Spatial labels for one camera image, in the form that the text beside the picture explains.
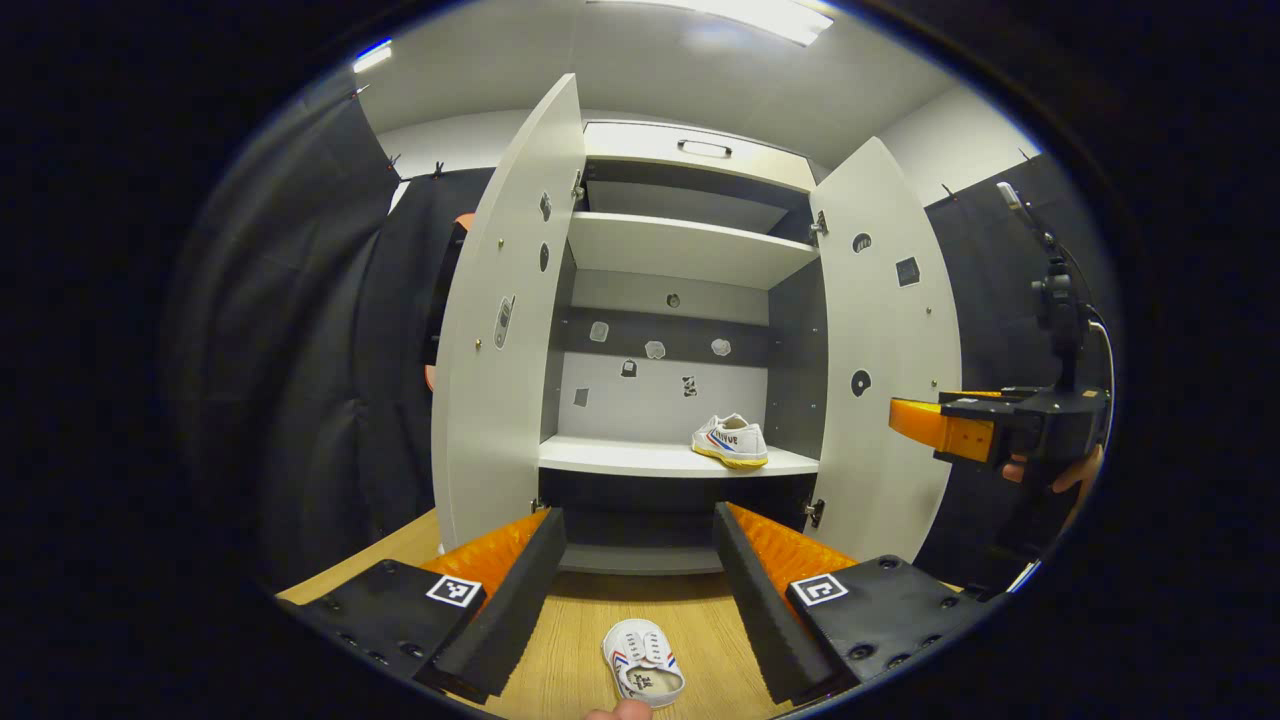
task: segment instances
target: black curtain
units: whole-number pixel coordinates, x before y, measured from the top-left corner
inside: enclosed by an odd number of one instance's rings
[[[1079,264],[1075,281],[1080,297],[1107,320],[1119,375],[1125,333],[1115,270],[1123,273],[1130,260],[1108,252],[1108,247],[1121,243],[1103,241],[1088,205],[1062,168],[1039,155],[925,208],[955,293],[964,389],[1047,386],[1060,370],[1050,351],[1048,333],[1036,323],[1030,291],[1032,281],[1044,275],[1048,254],[1005,205],[996,188],[998,182],[1009,182],[1032,202]],[[1085,338],[1078,377],[1083,383],[1107,387],[1106,350],[1096,334]],[[986,548],[1016,500],[1018,486],[998,471],[954,465],[915,565],[946,582],[1005,589],[1023,564],[997,560]]]
[[[165,386],[196,496],[287,587],[378,537],[353,307],[399,177],[335,73],[230,165],[178,261]]]
[[[435,507],[421,352],[453,222],[475,211],[490,177],[493,168],[481,168],[411,181],[364,278],[352,345],[357,462],[378,537]]]

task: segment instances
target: hand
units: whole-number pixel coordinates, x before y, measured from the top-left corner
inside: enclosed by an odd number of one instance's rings
[[[1021,462],[1027,462],[1027,457],[1021,455],[1014,455],[1015,462],[1007,462],[1000,469],[1000,474],[1004,475],[1006,480],[1012,480],[1015,483],[1023,482],[1023,473],[1027,468]],[[1075,505],[1071,506],[1071,512],[1068,514],[1066,521],[1062,524],[1064,528],[1075,520],[1076,511],[1080,510],[1080,505],[1084,503],[1085,496],[1093,489],[1093,480],[1098,477],[1098,469],[1102,468],[1102,446],[1098,445],[1093,448],[1093,452],[1082,457],[1071,464],[1070,468],[1062,470],[1062,474],[1053,480],[1050,486],[1053,492],[1066,492],[1075,483],[1080,483],[1080,495],[1075,498]]]
[[[613,712],[593,710],[582,720],[653,720],[653,708],[639,700],[622,700]]]

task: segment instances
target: ceiling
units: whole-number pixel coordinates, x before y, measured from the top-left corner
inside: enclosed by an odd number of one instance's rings
[[[374,132],[529,109],[563,74],[582,108],[742,135],[838,165],[868,137],[955,86],[943,69],[837,9],[801,47],[675,8],[476,0],[393,36],[361,73]]]

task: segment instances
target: white sneaker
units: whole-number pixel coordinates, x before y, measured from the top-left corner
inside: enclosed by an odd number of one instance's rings
[[[760,425],[748,423],[737,413],[728,418],[712,415],[694,433],[694,452],[716,457],[730,468],[759,468],[769,461]]]
[[[622,700],[635,698],[650,707],[666,707],[685,689],[685,674],[671,652],[667,635],[649,620],[632,618],[613,625],[600,651]]]

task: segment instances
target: ceiling light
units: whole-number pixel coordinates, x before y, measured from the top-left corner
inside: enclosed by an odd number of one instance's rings
[[[831,18],[792,0],[586,0],[588,3],[634,3],[666,5],[719,15],[758,27],[808,46],[831,27]]]
[[[356,64],[352,65],[351,69],[357,73],[362,73],[390,56],[392,56],[392,41],[384,40],[378,45],[374,45],[369,50],[361,53],[360,56],[356,58]]]

